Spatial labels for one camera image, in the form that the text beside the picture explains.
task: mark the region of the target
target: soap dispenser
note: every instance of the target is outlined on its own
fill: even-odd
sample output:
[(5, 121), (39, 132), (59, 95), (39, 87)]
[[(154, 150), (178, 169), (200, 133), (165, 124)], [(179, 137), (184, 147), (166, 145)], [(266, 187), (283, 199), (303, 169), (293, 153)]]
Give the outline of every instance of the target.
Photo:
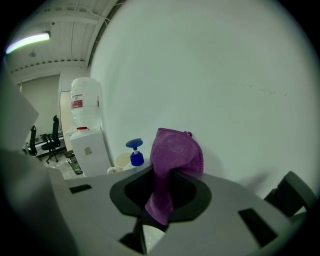
[(141, 146), (144, 142), (141, 138), (136, 138), (128, 141), (125, 146), (128, 148), (132, 148), (134, 151), (130, 155), (131, 164), (135, 167), (142, 166), (144, 164), (144, 155), (138, 151), (138, 147)]
[(141, 138), (130, 140), (125, 144), (128, 148), (132, 148), (134, 151), (130, 156), (131, 162), (123, 168), (124, 171), (135, 170), (138, 172), (150, 166), (150, 160), (148, 158), (144, 160), (143, 154), (138, 151), (138, 147), (142, 144), (143, 141)]

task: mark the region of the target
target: red label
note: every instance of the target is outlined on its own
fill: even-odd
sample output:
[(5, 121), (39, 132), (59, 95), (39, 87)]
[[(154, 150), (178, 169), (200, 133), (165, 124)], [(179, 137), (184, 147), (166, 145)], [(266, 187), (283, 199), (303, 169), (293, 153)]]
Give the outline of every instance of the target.
[(75, 100), (74, 102), (71, 103), (71, 108), (75, 109), (75, 108), (82, 108), (83, 104), (82, 104), (82, 99), (80, 100)]

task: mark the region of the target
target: purple towel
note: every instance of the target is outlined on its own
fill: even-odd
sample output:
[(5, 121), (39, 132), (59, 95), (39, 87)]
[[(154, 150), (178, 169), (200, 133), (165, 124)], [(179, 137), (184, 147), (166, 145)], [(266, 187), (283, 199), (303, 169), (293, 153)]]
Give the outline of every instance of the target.
[(162, 225), (173, 211), (169, 193), (170, 170), (204, 171), (204, 159), (191, 132), (159, 128), (152, 144), (150, 161), (154, 170), (154, 191), (145, 205), (147, 212)]

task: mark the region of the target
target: black chair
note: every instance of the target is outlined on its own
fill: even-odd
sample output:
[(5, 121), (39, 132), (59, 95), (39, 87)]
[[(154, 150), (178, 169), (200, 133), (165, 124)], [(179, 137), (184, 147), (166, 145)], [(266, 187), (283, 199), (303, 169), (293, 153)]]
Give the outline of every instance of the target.
[(58, 162), (56, 157), (57, 150), (56, 148), (60, 147), (60, 140), (58, 138), (58, 129), (59, 129), (59, 118), (55, 115), (53, 118), (53, 127), (52, 127), (52, 139), (49, 134), (43, 134), (42, 138), (46, 142), (46, 144), (42, 145), (42, 150), (49, 150), (49, 157), (46, 160), (47, 164), (49, 164), (49, 160), (54, 157), (55, 161)]
[(36, 133), (37, 133), (37, 128), (35, 126), (32, 126), (31, 128), (31, 137), (30, 137), (30, 142), (29, 142), (29, 155), (31, 156), (36, 156), (37, 155), (37, 149), (36, 149)]

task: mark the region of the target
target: bottle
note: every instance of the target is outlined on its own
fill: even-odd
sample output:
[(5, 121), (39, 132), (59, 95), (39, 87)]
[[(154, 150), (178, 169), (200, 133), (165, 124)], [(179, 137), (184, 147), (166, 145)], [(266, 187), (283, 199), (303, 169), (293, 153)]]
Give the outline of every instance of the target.
[(128, 141), (125, 146), (133, 149), (133, 153), (130, 155), (131, 164), (134, 167), (142, 166), (145, 162), (144, 155), (138, 151), (138, 147), (141, 146), (144, 142), (141, 138), (136, 138)]
[(100, 83), (90, 77), (80, 77), (71, 84), (71, 112), (77, 130), (98, 128), (100, 122)]

